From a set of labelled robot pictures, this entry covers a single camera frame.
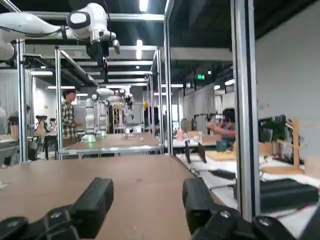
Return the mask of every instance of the green exit sign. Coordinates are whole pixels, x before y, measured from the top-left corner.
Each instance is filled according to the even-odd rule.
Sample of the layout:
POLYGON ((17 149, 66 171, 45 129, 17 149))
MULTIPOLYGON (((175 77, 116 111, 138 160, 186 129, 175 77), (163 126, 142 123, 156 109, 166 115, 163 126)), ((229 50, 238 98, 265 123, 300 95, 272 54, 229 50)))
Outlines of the green exit sign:
POLYGON ((205 75, 198 74, 198 80, 205 80, 205 75))

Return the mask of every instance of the wall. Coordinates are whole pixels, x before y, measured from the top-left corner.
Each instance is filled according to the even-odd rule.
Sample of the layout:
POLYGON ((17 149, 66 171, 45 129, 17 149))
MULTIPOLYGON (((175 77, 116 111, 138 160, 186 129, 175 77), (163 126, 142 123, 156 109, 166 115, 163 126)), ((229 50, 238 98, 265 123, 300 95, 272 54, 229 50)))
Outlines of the wall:
POLYGON ((47 82, 35 78, 35 94, 33 94, 33 103, 34 103, 34 116, 36 115, 45 115, 50 118, 56 118, 57 111, 57 96, 55 89, 48 89, 47 82))
POLYGON ((301 155, 320 155, 320 2, 296 15, 256 43, 259 117, 298 117, 307 144, 301 155))
MULTIPOLYGON (((25 71, 25 104, 32 107, 32 77, 30 70, 25 71)), ((6 112, 7 117, 19 110, 19 80, 16 69, 0 70, 0 107, 6 112)))

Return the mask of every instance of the black cable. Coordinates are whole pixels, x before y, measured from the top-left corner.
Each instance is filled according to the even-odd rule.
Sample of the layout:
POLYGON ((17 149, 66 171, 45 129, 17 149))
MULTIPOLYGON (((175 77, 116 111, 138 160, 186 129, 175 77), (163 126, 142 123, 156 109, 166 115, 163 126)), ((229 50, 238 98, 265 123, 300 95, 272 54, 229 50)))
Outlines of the black cable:
POLYGON ((48 33, 39 33, 39 34, 30 33, 30 32, 24 32, 24 31, 16 30, 16 29, 13 29, 13 28, 10 28, 10 27, 6 27, 6 26, 0 26, 0 29, 2 29, 4 31, 7 31, 7 32, 16 32, 16 33, 24 34, 26 37, 33 37, 33 38, 47 37, 47 36, 50 36, 52 34, 56 34, 56 33, 59 33, 59 32, 63 31, 62 27, 60 27, 56 31, 52 31, 52 32, 48 32, 48 33))

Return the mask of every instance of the white desk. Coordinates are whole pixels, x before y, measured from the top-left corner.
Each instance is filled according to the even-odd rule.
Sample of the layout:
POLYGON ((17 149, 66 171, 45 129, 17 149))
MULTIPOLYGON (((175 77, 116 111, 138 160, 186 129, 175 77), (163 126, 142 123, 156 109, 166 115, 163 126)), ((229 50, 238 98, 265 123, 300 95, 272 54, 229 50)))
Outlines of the white desk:
MULTIPOLYGON (((214 161, 210 157, 206 156, 207 164, 203 163, 198 156, 198 154, 191 154, 190 160, 191 164, 188 164, 187 158, 185 154, 177 154, 176 157, 185 165, 186 168, 196 169, 200 172, 199 177, 202 177, 205 184, 209 189, 215 188, 212 192, 228 207, 237 209, 238 202, 234 199, 233 189, 231 187, 227 187, 227 185, 234 184, 235 180, 227 180, 224 178, 220 178, 212 175, 208 171, 213 171, 217 169, 229 171, 237 174, 237 162, 235 161, 214 161)), ((279 162, 276 160, 272 160, 271 157, 267 159, 268 163, 260 158, 260 164, 263 166, 287 166, 288 164, 279 162)), ((277 179, 293 179, 302 184, 309 184, 314 187, 319 187, 320 180, 305 176, 304 174, 299 175, 272 175, 272 174, 263 174, 261 177, 262 180, 277 180, 277 179)), ((281 223, 293 234, 294 237, 298 238, 302 233, 303 229, 306 227, 310 218, 314 214, 317 209, 316 205, 305 207, 294 214, 281 217, 279 220, 281 223)), ((286 211, 277 211, 270 214, 267 214, 271 217, 277 217, 286 215, 293 210, 286 211)))

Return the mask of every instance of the brown table surface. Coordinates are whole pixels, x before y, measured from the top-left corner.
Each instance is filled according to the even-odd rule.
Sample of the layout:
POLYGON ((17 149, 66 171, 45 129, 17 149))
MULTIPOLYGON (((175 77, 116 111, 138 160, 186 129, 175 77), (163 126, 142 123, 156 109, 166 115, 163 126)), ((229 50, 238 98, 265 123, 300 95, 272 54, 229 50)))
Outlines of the brown table surface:
POLYGON ((112 178, 114 201, 96 239, 188 240, 183 181, 191 173, 164 155, 36 161, 0 169, 0 220, 30 221, 74 203, 94 177, 112 178))
POLYGON ((68 146, 66 149, 82 150, 82 149, 102 149, 102 148, 121 148, 121 147, 137 147, 137 146, 154 146, 160 142, 149 132, 133 133, 134 137, 129 136, 128 139, 122 139, 123 134, 107 134, 106 137, 96 137, 96 142, 78 142, 68 146))

